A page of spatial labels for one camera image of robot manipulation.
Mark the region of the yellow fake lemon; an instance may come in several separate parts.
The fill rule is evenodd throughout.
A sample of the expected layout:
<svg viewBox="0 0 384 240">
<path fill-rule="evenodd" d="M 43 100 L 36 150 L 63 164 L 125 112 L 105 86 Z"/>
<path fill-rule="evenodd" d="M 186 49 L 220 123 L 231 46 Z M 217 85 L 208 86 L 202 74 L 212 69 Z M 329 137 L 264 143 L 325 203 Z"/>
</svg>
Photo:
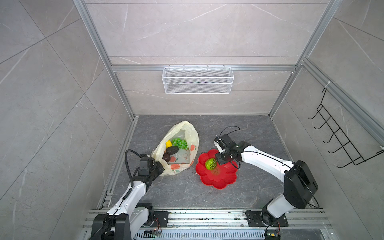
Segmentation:
<svg viewBox="0 0 384 240">
<path fill-rule="evenodd" d="M 173 144 L 172 144 L 171 141 L 167 141 L 167 142 L 166 142 L 166 148 L 170 148 L 170 147 L 172 147 L 172 146 L 173 146 Z"/>
</svg>

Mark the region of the dark brown fake fruit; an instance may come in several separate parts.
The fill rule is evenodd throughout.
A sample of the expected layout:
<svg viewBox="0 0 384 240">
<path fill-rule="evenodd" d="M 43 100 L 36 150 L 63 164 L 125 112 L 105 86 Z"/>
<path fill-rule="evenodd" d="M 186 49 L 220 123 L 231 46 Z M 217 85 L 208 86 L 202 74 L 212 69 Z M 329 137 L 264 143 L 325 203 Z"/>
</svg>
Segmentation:
<svg viewBox="0 0 384 240">
<path fill-rule="evenodd" d="M 171 160 L 171 156 L 167 153 L 164 153 L 162 159 L 168 163 Z"/>
</svg>

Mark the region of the green fake grapes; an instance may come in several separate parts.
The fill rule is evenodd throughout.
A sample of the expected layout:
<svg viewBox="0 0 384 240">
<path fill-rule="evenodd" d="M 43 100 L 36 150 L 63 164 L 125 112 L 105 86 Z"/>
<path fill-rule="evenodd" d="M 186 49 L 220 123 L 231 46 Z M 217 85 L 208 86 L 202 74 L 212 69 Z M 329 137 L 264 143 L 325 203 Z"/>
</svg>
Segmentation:
<svg viewBox="0 0 384 240">
<path fill-rule="evenodd" d="M 173 146 L 178 146 L 179 149 L 189 150 L 188 143 L 185 139 L 175 138 L 171 140 Z"/>
</svg>

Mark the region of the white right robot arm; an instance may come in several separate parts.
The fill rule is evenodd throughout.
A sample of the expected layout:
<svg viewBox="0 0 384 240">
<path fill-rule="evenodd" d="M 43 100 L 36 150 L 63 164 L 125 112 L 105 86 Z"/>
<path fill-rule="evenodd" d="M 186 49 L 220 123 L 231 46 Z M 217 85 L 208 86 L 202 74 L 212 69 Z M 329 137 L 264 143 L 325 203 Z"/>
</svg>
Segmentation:
<svg viewBox="0 0 384 240">
<path fill-rule="evenodd" d="M 293 209 L 305 209 L 319 186 L 308 165 L 298 160 L 291 162 L 267 154 L 247 142 L 233 141 L 227 134 L 214 139 L 218 153 L 215 159 L 219 165 L 246 163 L 273 175 L 284 184 L 284 191 L 269 201 L 260 213 L 266 226 L 275 224 L 280 217 Z"/>
</svg>

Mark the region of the red flower-shaped plastic bowl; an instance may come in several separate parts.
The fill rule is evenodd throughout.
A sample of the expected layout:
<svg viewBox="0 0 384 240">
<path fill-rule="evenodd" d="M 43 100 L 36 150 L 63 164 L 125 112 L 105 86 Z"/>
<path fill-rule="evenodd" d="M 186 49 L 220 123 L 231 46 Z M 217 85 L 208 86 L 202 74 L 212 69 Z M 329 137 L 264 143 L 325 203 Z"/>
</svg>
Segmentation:
<svg viewBox="0 0 384 240">
<path fill-rule="evenodd" d="M 222 190 L 225 189 L 227 185 L 236 182 L 238 169 L 234 166 L 237 167 L 238 165 L 236 163 L 233 165 L 231 163 L 218 165 L 217 163 L 217 167 L 213 171 L 207 170 L 205 167 L 206 160 L 211 158 L 215 159 L 215 154 L 218 152 L 218 150 L 209 150 L 207 153 L 201 154 L 196 165 L 196 172 L 204 185 Z"/>
</svg>

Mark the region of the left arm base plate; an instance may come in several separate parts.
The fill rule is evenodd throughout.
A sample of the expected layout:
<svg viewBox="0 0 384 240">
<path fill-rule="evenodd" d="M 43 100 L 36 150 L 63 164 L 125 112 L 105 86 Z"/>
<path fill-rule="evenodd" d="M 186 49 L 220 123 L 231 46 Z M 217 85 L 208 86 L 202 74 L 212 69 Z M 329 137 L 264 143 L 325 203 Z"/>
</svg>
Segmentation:
<svg viewBox="0 0 384 240">
<path fill-rule="evenodd" d="M 154 212 L 154 220 L 153 224 L 151 225 L 151 228 L 166 228 L 168 226 L 168 221 L 169 221 L 169 214 L 170 212 L 168 211 L 155 211 Z"/>
</svg>

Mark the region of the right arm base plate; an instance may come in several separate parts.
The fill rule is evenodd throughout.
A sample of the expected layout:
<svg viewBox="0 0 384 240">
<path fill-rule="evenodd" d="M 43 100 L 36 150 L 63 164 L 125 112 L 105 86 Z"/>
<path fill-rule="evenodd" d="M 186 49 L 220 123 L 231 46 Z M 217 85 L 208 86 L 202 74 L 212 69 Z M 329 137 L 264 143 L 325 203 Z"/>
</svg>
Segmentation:
<svg viewBox="0 0 384 240">
<path fill-rule="evenodd" d="M 248 221 L 249 227 L 288 227 L 288 221 L 285 215 L 282 215 L 280 218 L 273 217 L 269 212 L 262 211 L 245 211 L 246 218 Z"/>
</svg>

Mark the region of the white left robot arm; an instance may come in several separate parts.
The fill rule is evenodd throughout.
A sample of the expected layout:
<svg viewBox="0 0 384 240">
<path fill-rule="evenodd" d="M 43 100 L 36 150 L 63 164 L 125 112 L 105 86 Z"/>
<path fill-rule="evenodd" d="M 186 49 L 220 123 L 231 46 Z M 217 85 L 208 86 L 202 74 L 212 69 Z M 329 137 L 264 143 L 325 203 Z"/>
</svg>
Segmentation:
<svg viewBox="0 0 384 240">
<path fill-rule="evenodd" d="M 161 163 L 142 155 L 130 184 L 118 202 L 105 214 L 95 217 L 90 240 L 132 240 L 140 228 L 150 227 L 156 221 L 151 203 L 140 204 L 153 181 L 164 171 Z"/>
</svg>

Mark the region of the green spotted fake fruit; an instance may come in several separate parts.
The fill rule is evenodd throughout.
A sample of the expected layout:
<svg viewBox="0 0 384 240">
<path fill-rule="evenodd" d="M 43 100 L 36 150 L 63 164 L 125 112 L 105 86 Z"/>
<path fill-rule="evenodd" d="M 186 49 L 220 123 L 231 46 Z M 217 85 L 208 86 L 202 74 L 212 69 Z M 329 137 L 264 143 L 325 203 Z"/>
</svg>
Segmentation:
<svg viewBox="0 0 384 240">
<path fill-rule="evenodd" d="M 213 171 L 217 167 L 217 161 L 214 158 L 208 159 L 205 162 L 205 167 L 209 171 Z"/>
</svg>

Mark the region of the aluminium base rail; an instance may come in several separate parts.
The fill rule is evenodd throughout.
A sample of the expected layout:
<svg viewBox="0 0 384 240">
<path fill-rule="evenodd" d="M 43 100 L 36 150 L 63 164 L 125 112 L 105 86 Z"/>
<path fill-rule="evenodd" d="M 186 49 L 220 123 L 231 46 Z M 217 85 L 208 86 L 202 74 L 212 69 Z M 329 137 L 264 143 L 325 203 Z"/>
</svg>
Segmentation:
<svg viewBox="0 0 384 240">
<path fill-rule="evenodd" d="M 288 227 L 249 227 L 244 209 L 157 209 L 168 211 L 166 228 L 141 228 L 135 240 L 336 240 L 322 209 L 292 210 Z"/>
</svg>

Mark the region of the dark fake avocado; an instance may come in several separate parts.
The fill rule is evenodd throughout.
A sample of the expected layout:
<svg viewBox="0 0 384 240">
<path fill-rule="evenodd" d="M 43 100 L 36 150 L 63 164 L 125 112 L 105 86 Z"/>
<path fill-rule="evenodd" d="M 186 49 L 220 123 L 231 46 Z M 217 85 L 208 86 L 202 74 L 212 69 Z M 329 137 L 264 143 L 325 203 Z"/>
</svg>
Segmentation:
<svg viewBox="0 0 384 240">
<path fill-rule="evenodd" d="M 178 146 L 171 146 L 171 147 L 166 148 L 166 153 L 170 156 L 175 155 L 178 151 L 179 151 Z"/>
</svg>

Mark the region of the cream plastic shopping bag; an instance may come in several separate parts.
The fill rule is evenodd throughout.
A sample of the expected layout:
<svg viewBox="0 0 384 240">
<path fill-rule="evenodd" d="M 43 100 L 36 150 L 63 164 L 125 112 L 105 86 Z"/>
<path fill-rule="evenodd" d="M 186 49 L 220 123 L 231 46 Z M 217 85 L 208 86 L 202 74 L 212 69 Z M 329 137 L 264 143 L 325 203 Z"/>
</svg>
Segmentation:
<svg viewBox="0 0 384 240">
<path fill-rule="evenodd" d="M 152 158 L 164 167 L 162 176 L 176 175 L 193 165 L 199 147 L 199 135 L 188 121 L 174 125 L 152 152 Z"/>
</svg>

